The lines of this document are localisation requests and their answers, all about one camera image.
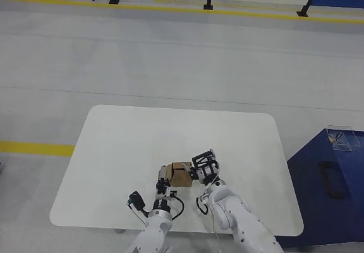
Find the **yellow floor line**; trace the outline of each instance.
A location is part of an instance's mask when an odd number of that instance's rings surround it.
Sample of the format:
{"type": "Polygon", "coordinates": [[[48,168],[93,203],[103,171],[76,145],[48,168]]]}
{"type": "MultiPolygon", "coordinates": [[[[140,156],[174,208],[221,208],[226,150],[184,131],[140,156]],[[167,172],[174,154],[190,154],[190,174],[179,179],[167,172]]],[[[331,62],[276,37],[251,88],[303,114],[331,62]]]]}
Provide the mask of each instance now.
{"type": "Polygon", "coordinates": [[[249,13],[244,11],[226,11],[226,10],[204,10],[193,8],[177,8],[165,6],[139,6],[139,5],[123,5],[123,4],[106,4],[106,3],[93,3],[93,2],[77,2],[77,1],[63,1],[63,0],[13,0],[18,2],[27,3],[43,3],[43,4],[60,4],[72,6],[90,6],[95,8],[117,8],[117,9],[140,9],[149,11],[172,11],[172,12],[185,12],[185,13],[206,13],[213,15],[230,15],[230,16],[250,16],[257,18],[273,18],[281,20],[301,20],[301,21],[315,21],[315,22],[330,22],[330,23],[352,23],[364,25],[364,20],[342,19],[342,18],[321,18],[309,17],[302,18],[293,13],[293,15],[280,15],[280,14],[267,14],[267,13],[249,13]]]}
{"type": "MultiPolygon", "coordinates": [[[[163,4],[180,4],[180,5],[198,5],[203,6],[203,3],[195,2],[195,1],[174,1],[174,0],[154,0],[155,3],[163,3],[163,4]]],[[[220,4],[214,3],[213,6],[227,7],[227,8],[243,8],[243,9],[262,9],[267,11],[299,11],[301,8],[279,8],[279,7],[266,7],[266,6],[246,6],[243,3],[239,4],[220,4]]],[[[330,15],[352,15],[352,16],[364,16],[364,12],[345,12],[345,11],[317,11],[317,10],[308,10],[307,13],[318,13],[318,14],[330,14],[330,15]]]]}
{"type": "Polygon", "coordinates": [[[31,142],[10,142],[0,140],[0,152],[41,154],[46,156],[69,156],[73,155],[75,146],[56,145],[31,142]]]}

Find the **white table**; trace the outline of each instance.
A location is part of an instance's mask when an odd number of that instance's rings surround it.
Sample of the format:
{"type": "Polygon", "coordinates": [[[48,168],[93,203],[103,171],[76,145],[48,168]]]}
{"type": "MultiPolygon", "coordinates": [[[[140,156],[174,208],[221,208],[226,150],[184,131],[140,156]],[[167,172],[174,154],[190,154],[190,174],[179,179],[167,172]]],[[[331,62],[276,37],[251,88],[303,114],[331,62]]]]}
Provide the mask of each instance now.
{"type": "MultiPolygon", "coordinates": [[[[190,161],[212,148],[220,177],[275,235],[303,231],[296,195],[274,119],[267,114],[95,106],[87,117],[50,213],[58,226],[142,230],[126,206],[139,191],[151,210],[163,164],[190,161]]],[[[177,188],[184,213],[172,231],[212,232],[195,204],[203,185],[177,188]]],[[[173,201],[172,213],[180,210],[173,201]]]]}

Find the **cardboard box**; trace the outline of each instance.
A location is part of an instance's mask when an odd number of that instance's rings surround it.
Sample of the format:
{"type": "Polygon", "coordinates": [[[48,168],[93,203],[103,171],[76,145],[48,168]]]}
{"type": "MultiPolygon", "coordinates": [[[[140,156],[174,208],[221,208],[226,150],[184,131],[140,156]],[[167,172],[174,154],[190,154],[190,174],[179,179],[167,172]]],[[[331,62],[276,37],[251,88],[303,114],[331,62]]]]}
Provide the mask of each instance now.
{"type": "Polygon", "coordinates": [[[171,163],[167,165],[167,178],[172,187],[191,187],[192,179],[186,170],[183,168],[182,162],[171,163]]]}

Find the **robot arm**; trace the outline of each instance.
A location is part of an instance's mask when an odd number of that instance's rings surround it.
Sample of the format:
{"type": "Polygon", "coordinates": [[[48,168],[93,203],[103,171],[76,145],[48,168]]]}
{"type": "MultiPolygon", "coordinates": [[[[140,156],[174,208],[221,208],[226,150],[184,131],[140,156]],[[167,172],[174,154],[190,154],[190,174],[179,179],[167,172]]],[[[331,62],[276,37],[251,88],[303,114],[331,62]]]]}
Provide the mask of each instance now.
{"type": "MultiPolygon", "coordinates": [[[[154,206],[147,215],[147,227],[141,231],[126,253],[170,253],[171,248],[165,243],[165,237],[172,228],[171,184],[166,178],[166,167],[159,171],[157,192],[154,206]]],[[[134,204],[136,209],[144,213],[144,201],[138,192],[129,196],[128,206],[134,204]]]]}
{"type": "Polygon", "coordinates": [[[269,229],[251,212],[248,204],[219,178],[219,163],[213,150],[192,159],[185,168],[193,179],[206,185],[201,200],[207,202],[222,230],[230,228],[234,241],[245,253],[283,253],[269,229]]]}
{"type": "Polygon", "coordinates": [[[126,253],[169,253],[165,236],[172,227],[172,217],[164,210],[152,210],[147,227],[141,231],[126,253]]]}
{"type": "Polygon", "coordinates": [[[208,190],[208,205],[222,230],[230,228],[242,252],[283,253],[269,229],[251,213],[246,202],[224,181],[213,183],[208,190]]]}

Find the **clear acrylic box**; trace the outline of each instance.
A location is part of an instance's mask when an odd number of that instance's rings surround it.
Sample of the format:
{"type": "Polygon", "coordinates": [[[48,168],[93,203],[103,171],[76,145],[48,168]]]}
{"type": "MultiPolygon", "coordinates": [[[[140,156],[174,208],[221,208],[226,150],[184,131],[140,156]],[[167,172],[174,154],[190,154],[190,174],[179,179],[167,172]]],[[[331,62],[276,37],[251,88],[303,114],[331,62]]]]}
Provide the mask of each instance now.
{"type": "Polygon", "coordinates": [[[350,126],[328,126],[327,135],[332,148],[337,151],[355,151],[360,143],[350,126]]]}

